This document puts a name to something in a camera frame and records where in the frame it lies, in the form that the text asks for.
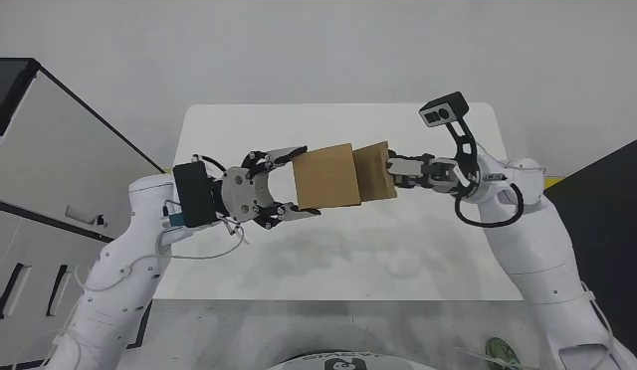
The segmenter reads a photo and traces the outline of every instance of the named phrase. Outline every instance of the black camera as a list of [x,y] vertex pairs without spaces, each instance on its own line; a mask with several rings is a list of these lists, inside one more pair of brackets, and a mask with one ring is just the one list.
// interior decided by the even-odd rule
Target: black camera
[[418,111],[428,127],[460,119],[469,111],[467,101],[459,92],[450,93],[427,102]]

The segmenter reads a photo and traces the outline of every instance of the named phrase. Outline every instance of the yellow line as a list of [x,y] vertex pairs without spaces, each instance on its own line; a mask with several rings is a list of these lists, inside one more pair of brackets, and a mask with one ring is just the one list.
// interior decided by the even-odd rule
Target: yellow line
[[561,177],[545,177],[544,178],[544,189],[550,188],[557,182],[561,181],[564,178]]

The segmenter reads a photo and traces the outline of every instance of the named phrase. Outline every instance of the cardboard box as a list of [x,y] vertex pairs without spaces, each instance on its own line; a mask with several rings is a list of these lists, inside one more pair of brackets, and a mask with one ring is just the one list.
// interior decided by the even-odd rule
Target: cardboard box
[[350,143],[302,154],[293,160],[301,209],[357,206],[392,199],[396,189],[385,163],[387,142],[352,150]]

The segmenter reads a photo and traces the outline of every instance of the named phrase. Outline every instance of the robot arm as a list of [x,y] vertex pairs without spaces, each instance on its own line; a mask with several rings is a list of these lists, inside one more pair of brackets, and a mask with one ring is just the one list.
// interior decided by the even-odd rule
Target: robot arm
[[[251,152],[240,167],[228,169],[208,157],[193,156],[191,163],[176,166],[173,175],[154,175],[132,183],[128,190],[130,226],[100,252],[66,331],[54,341],[58,347],[47,369],[117,367],[132,328],[150,304],[170,262],[172,243],[224,224],[230,235],[240,235],[234,250],[243,242],[240,225],[244,222],[271,229],[284,221],[320,214],[277,202],[268,189],[269,173],[306,151],[306,147],[294,147]],[[209,176],[204,161],[220,168],[223,177]]]
[[[582,286],[570,236],[542,194],[542,169],[530,159],[478,155],[462,118],[468,109],[459,92],[421,108],[428,126],[446,124],[458,152],[452,159],[391,153],[387,168],[395,185],[449,193],[463,222],[485,228],[496,260],[530,306],[542,369],[637,369],[635,356],[599,320],[594,296]],[[462,202],[478,205],[480,221],[462,215]]]

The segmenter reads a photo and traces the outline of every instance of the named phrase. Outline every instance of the white table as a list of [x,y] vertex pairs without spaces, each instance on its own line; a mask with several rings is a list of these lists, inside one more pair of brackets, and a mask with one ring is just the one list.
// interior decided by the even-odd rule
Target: white table
[[[443,126],[428,128],[422,103],[201,104],[188,109],[175,164],[193,153],[226,166],[250,150],[307,145],[309,150],[382,140],[403,155],[453,157]],[[473,103],[466,120],[496,157],[506,153],[493,109]],[[292,165],[270,177],[276,200],[296,202]],[[463,211],[478,219],[476,206]],[[325,209],[320,217],[265,231],[245,224],[246,239],[230,256],[173,260],[156,299],[520,300],[494,259],[483,231],[454,215],[453,199],[430,190],[399,190],[394,200]],[[223,226],[173,245],[173,254],[208,256],[237,243]]]

